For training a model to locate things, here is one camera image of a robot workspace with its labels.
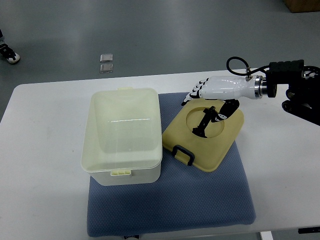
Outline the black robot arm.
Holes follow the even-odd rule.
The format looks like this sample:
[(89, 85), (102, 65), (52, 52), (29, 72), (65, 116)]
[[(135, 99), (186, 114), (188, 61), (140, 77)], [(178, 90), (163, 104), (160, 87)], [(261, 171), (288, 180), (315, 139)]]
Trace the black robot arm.
[[(245, 73), (230, 68), (232, 60), (245, 65)], [(227, 70), (242, 76), (249, 82), (254, 80), (253, 90), (256, 97), (267, 95), (274, 98), (278, 85), (287, 85), (287, 100), (282, 103), (285, 112), (313, 124), (320, 124), (320, 68), (305, 65), (304, 60), (270, 62), (268, 65), (251, 70), (241, 57), (232, 56), (226, 61)]]

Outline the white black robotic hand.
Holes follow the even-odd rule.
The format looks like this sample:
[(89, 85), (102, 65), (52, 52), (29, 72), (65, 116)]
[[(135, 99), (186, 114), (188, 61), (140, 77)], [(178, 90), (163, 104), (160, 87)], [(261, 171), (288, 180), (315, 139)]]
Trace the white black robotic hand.
[(267, 94), (267, 84), (262, 76), (254, 75), (249, 80), (241, 76), (212, 76), (199, 81), (190, 91), (182, 106), (194, 99), (221, 100), (223, 105), (212, 122), (229, 118), (239, 107), (238, 99), (260, 99)]

